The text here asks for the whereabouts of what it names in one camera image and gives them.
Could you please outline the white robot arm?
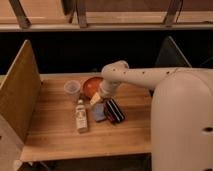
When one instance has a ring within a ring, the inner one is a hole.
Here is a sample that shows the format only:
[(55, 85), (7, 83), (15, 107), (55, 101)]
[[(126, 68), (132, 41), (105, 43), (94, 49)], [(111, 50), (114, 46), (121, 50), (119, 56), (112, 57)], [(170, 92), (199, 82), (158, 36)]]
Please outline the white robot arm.
[(102, 68), (93, 104), (129, 83), (154, 92), (151, 102), (152, 171), (213, 171), (213, 69), (131, 69), (125, 61)]

